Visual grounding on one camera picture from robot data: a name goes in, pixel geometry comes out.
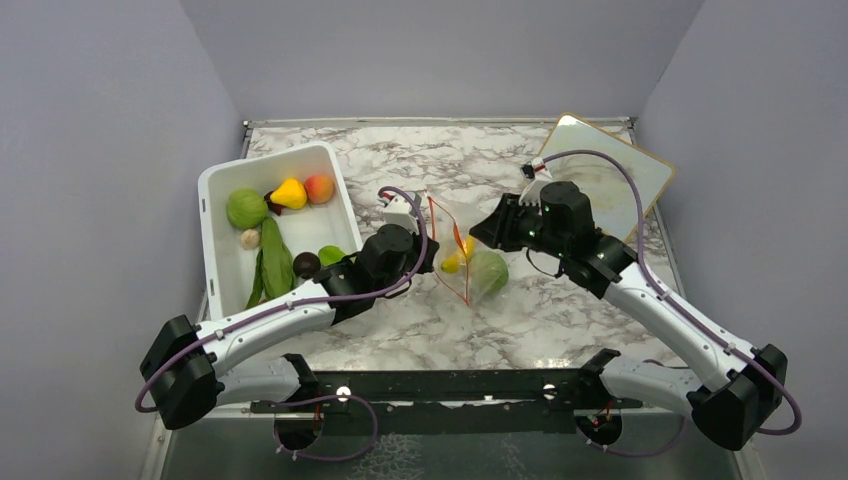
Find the clear zip bag orange zipper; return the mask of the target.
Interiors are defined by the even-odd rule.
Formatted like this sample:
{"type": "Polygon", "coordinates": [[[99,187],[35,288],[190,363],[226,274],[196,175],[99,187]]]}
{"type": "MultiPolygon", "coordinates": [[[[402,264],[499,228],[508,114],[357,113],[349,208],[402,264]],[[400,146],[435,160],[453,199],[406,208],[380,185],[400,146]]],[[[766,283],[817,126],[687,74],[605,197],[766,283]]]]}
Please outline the clear zip bag orange zipper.
{"type": "Polygon", "coordinates": [[[426,193],[428,232],[440,244],[433,260],[436,279],[465,305],[494,299],[510,280],[506,259],[470,234],[483,214],[468,201],[426,193]]]}

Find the yellow banana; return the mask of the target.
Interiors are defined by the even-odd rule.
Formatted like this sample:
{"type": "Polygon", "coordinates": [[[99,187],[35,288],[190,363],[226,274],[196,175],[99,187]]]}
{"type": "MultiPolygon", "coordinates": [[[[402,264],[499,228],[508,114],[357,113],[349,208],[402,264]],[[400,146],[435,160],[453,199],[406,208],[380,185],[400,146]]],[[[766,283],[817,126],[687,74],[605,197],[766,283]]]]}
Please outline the yellow banana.
{"type": "Polygon", "coordinates": [[[457,274],[460,268],[466,266],[471,260],[475,248],[476,240],[471,236],[467,236],[456,250],[441,262],[441,271],[446,274],[457,274]]]}

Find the dark brown avocado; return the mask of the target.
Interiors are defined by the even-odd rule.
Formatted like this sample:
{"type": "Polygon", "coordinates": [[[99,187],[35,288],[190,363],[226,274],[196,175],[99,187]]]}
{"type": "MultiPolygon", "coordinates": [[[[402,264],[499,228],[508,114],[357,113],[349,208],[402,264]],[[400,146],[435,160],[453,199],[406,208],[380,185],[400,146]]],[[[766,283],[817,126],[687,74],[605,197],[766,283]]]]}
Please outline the dark brown avocado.
{"type": "Polygon", "coordinates": [[[320,258],[312,252],[302,252],[293,258],[293,274],[303,280],[313,278],[322,269],[320,258]]]}

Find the green leafy vegetable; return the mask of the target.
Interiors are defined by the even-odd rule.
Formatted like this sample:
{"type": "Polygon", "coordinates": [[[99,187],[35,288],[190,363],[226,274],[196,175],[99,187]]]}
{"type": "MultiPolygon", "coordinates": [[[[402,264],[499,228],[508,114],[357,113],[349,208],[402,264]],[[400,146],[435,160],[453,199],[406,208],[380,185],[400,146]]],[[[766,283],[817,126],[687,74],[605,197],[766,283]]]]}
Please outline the green leafy vegetable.
{"type": "Polygon", "coordinates": [[[293,257],[282,239],[277,222],[266,216],[260,224],[259,252],[246,308],[251,309],[262,300],[279,298],[293,290],[295,285],[293,257]]]}

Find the yellow bell pepper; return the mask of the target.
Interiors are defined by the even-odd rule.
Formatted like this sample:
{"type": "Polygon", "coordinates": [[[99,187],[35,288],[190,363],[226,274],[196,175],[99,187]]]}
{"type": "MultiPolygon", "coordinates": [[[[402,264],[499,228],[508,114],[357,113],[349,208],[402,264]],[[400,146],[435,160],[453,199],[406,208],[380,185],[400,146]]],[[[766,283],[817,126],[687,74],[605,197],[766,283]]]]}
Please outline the yellow bell pepper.
{"type": "Polygon", "coordinates": [[[269,201],[284,208],[300,209],[307,204],[308,194],[299,180],[288,178],[270,193],[269,201]]]}

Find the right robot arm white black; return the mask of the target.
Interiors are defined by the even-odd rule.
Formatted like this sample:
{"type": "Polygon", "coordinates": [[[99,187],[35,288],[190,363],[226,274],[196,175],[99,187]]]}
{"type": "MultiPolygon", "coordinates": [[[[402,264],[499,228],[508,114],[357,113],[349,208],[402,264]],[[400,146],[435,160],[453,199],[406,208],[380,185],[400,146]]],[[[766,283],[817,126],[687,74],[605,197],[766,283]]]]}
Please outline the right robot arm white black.
{"type": "Polygon", "coordinates": [[[589,198],[572,182],[542,188],[539,205],[505,194],[470,234],[504,252],[531,250],[558,260],[558,273],[630,315],[686,364],[673,369],[610,351],[597,354],[577,380],[579,398],[600,407],[627,398],[694,422],[714,444],[731,451],[761,432],[781,404],[788,358],[737,337],[660,285],[637,254],[595,225],[589,198]]]}

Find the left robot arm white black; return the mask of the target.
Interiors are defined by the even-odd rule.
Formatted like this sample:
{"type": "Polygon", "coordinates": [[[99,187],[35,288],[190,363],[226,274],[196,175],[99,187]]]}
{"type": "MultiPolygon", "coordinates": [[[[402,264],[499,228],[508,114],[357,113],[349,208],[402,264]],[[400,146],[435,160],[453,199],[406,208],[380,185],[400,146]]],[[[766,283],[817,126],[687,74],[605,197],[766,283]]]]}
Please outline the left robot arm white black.
{"type": "Polygon", "coordinates": [[[386,224],[362,249],[321,268],[254,314],[193,324],[167,320],[140,365],[145,384],[137,411],[157,413],[168,430],[187,427],[219,405],[278,398],[298,411],[313,401],[311,370],[287,354],[268,385],[236,368],[258,353],[301,333],[323,330],[358,316],[379,298],[401,295],[416,274],[430,273],[439,250],[424,233],[386,224]]]}

